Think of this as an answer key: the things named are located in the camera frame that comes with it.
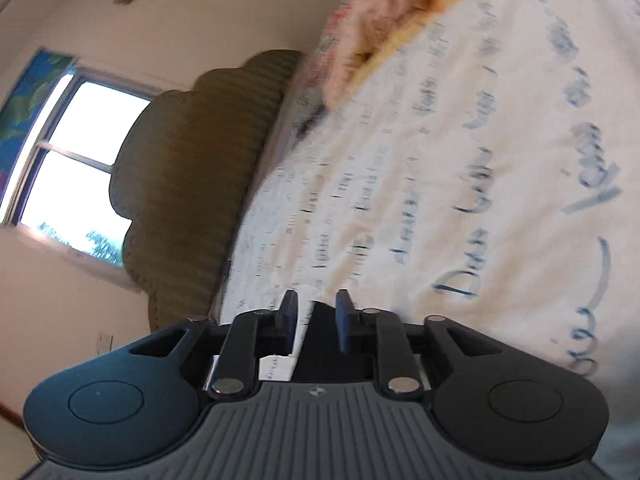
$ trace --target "tree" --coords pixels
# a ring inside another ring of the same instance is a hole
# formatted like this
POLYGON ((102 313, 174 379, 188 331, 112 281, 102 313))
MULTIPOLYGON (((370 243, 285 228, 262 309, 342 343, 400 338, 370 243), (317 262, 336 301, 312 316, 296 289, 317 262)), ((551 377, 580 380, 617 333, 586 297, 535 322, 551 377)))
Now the tree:
POLYGON ((61 244, 69 245, 69 242, 64 240, 62 236, 60 236, 58 232, 46 222, 40 224, 38 226, 38 229, 46 234, 49 238, 53 238, 54 240, 59 241, 61 244))
POLYGON ((122 248, 119 248, 113 240, 109 240, 96 231, 88 233, 86 238, 94 244, 90 252, 91 256, 113 265, 122 266, 122 248))

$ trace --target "white logo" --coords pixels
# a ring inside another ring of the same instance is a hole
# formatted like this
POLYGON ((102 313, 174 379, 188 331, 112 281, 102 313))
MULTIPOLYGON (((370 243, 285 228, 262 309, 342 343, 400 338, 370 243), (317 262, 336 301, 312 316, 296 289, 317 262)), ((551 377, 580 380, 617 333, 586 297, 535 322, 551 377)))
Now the white logo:
POLYGON ((317 399, 318 397, 323 396, 326 393, 326 390, 324 388, 321 388, 320 386, 314 386, 313 388, 308 390, 308 392, 309 395, 313 395, 317 399))

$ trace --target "floor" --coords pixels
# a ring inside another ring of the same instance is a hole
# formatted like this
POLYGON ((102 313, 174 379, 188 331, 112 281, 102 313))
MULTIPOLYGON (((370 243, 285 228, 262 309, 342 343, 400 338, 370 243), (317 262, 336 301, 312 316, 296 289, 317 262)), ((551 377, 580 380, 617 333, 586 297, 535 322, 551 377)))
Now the floor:
POLYGON ((0 418, 0 480, 16 480, 38 457, 26 433, 0 418))

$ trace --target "bright sky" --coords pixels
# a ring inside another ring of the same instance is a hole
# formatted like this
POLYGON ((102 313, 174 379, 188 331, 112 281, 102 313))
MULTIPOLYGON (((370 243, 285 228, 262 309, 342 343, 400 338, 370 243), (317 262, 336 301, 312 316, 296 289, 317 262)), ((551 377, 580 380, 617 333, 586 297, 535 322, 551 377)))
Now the bright sky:
MULTIPOLYGON (((56 94, 54 92, 49 100, 60 98, 56 94)), ((148 101, 144 99, 84 83, 49 142, 99 162, 113 164, 131 125, 147 105, 148 101)), ((91 248, 86 234, 93 230, 122 242, 130 221, 118 216, 111 207, 110 177, 108 173, 66 156, 47 153, 31 189, 22 223, 37 228, 46 222, 61 238, 81 251, 91 248)))

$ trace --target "wall outlet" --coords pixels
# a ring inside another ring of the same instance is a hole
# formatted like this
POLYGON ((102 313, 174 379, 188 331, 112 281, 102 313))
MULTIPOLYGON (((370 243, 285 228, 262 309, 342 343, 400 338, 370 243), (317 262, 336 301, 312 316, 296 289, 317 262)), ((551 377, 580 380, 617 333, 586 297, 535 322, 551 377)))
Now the wall outlet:
POLYGON ((106 332, 98 332, 98 337, 95 340, 96 356, 110 352, 112 347, 113 347, 113 335, 107 334, 106 332))

